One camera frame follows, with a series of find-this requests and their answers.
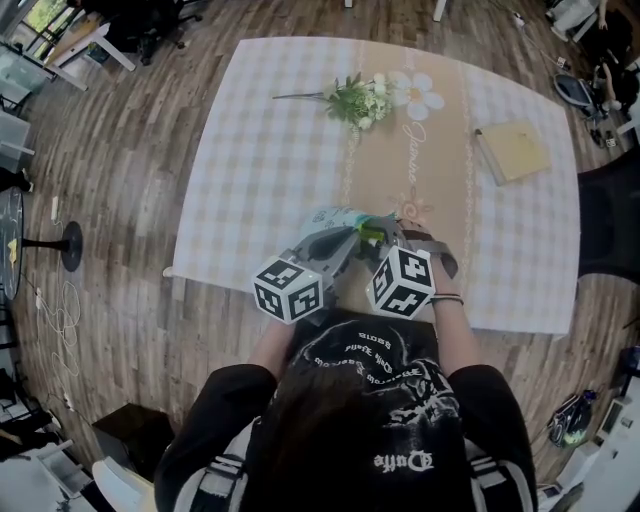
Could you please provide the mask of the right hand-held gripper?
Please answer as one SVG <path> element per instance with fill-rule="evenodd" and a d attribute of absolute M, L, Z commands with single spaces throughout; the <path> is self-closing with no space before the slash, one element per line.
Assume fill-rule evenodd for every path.
<path fill-rule="evenodd" d="M 414 319 L 436 296 L 432 256 L 440 259 L 450 278 L 456 276 L 458 263 L 448 246 L 430 235 L 413 231 L 419 237 L 404 240 L 394 217 L 383 217 L 382 228 L 390 247 L 366 288 L 367 298 L 376 314 Z"/>

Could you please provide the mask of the light blue pencil case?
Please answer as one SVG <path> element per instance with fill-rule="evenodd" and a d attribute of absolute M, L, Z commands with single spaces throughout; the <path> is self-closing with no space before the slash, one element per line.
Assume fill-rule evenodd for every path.
<path fill-rule="evenodd" d="M 385 232 L 382 228 L 382 218 L 385 216 L 394 217 L 396 219 L 394 213 L 387 215 L 375 215 L 347 206 L 322 207 L 311 213 L 303 223 L 303 226 L 301 227 L 301 241 L 305 237 L 325 229 L 349 226 L 354 227 L 359 234 L 359 242 L 355 246 L 356 253 L 365 253 L 368 250 L 378 251 L 384 248 L 390 248 L 391 246 L 386 244 Z M 377 248 L 371 247 L 367 243 L 367 240 L 370 238 L 379 241 Z M 404 236 L 404 246 L 402 248 L 406 247 L 408 247 L 408 242 Z"/>

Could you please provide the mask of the person's left forearm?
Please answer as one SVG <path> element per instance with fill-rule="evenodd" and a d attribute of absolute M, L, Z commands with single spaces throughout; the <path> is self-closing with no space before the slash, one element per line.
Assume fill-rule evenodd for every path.
<path fill-rule="evenodd" d="M 266 369 L 279 381 L 285 371 L 287 353 L 294 334 L 293 324 L 270 320 L 247 363 Z"/>

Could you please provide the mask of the person's right forearm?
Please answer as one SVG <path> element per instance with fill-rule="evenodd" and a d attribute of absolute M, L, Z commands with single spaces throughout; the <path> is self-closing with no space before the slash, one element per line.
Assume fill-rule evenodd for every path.
<path fill-rule="evenodd" d="M 439 258 L 432 261 L 436 294 L 457 294 L 457 285 L 444 269 Z M 475 338 L 464 305 L 442 301 L 432 305 L 438 339 L 439 364 L 449 377 L 456 371 L 482 363 L 480 344 Z"/>

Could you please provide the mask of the checkered flower-print tablecloth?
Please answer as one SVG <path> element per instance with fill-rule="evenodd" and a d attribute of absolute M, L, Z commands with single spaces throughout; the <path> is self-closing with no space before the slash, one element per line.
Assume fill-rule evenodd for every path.
<path fill-rule="evenodd" d="M 336 78 L 384 73 L 394 108 L 367 131 L 325 105 L 274 99 Z M 551 168 L 498 186 L 475 129 L 525 120 Z M 322 37 L 240 42 L 196 153 L 182 209 L 176 275 L 249 291 L 253 273 L 295 246 L 319 208 L 394 213 L 424 225 L 457 260 L 479 329 L 568 333 L 580 220 L 564 109 L 514 81 L 429 52 Z"/>

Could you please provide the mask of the artificial white flower bouquet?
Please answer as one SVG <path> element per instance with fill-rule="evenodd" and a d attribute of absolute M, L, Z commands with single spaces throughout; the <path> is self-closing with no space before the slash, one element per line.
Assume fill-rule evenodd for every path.
<path fill-rule="evenodd" d="M 319 101 L 325 105 L 331 119 L 346 122 L 358 131 L 367 131 L 386 119 L 394 108 L 396 84 L 384 73 L 363 79 L 358 73 L 343 82 L 336 78 L 325 90 L 314 93 L 290 93 L 274 99 L 302 99 Z"/>

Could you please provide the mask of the yellow notebook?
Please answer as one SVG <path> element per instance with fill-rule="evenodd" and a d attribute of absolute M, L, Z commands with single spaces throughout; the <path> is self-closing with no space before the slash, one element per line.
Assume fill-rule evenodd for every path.
<path fill-rule="evenodd" d="M 486 125 L 475 136 L 498 186 L 551 168 L 549 151 L 530 121 Z"/>

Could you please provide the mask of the person's black printed shirt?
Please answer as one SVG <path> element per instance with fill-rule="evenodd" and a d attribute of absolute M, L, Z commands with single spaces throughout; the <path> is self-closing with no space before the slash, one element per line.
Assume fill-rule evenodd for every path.
<path fill-rule="evenodd" d="M 215 370 L 154 478 L 158 512 L 228 449 L 248 476 L 239 512 L 472 512 L 465 442 L 523 471 L 538 511 L 524 419 L 504 376 L 449 377 L 435 324 L 335 311 L 295 326 L 277 381 Z"/>

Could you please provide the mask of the black mesh office chair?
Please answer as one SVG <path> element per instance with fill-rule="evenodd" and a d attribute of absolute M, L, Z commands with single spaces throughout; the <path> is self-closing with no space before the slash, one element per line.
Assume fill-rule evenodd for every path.
<path fill-rule="evenodd" d="M 640 286 L 640 147 L 578 175 L 578 275 L 612 275 Z"/>

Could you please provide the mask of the grey round floor device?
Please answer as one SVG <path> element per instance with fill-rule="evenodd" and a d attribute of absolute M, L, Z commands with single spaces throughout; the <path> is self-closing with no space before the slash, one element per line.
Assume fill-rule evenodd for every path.
<path fill-rule="evenodd" d="M 569 105 L 580 109 L 594 108 L 592 94 L 586 83 L 566 74 L 553 77 L 553 87 L 557 94 Z"/>

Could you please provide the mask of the black backpack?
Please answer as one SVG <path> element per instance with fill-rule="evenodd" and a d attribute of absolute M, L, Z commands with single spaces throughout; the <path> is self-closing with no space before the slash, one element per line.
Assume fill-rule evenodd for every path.
<path fill-rule="evenodd" d="M 560 448 L 581 444 L 591 422 L 592 404 L 597 398 L 597 392 L 590 389 L 569 396 L 546 425 L 549 441 Z"/>

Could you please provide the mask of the black box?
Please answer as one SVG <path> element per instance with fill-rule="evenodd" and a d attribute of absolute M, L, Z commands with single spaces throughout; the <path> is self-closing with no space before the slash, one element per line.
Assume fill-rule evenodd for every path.
<path fill-rule="evenodd" d="M 131 403 L 95 421 L 92 429 L 105 457 L 150 482 L 175 437 L 166 413 Z"/>

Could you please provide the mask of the white desk with wooden top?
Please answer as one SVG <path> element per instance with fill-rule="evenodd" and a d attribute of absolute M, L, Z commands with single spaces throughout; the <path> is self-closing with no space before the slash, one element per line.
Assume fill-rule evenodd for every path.
<path fill-rule="evenodd" d="M 90 19 L 80 20 L 75 28 L 70 27 L 64 33 L 53 52 L 44 61 L 44 68 L 52 71 L 55 75 L 80 91 L 85 92 L 88 86 L 81 80 L 67 73 L 62 68 L 62 65 L 72 58 L 80 56 L 88 49 L 90 44 L 95 43 L 113 57 L 122 67 L 129 72 L 133 72 L 136 69 L 136 65 L 106 39 L 109 28 L 109 23 L 100 24 L 98 21 Z"/>

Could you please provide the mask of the black jacket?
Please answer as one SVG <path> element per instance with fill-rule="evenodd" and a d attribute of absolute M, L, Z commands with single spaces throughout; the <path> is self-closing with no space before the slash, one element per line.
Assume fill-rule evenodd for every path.
<path fill-rule="evenodd" d="M 29 179 L 25 169 L 14 173 L 0 166 L 0 193 L 13 187 L 22 192 L 31 193 L 34 189 L 34 183 Z"/>

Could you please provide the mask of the round black pedestal table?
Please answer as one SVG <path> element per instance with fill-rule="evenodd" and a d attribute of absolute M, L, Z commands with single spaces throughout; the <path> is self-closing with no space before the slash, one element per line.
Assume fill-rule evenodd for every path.
<path fill-rule="evenodd" d="M 17 261 L 8 260 L 7 244 L 18 240 Z M 20 189 L 13 187 L 0 193 L 0 286 L 6 298 L 13 301 L 18 293 L 22 250 L 24 248 L 47 248 L 60 252 L 63 267 L 75 272 L 83 255 L 83 233 L 81 226 L 71 221 L 64 226 L 61 238 L 56 241 L 29 240 L 24 236 L 24 198 Z"/>

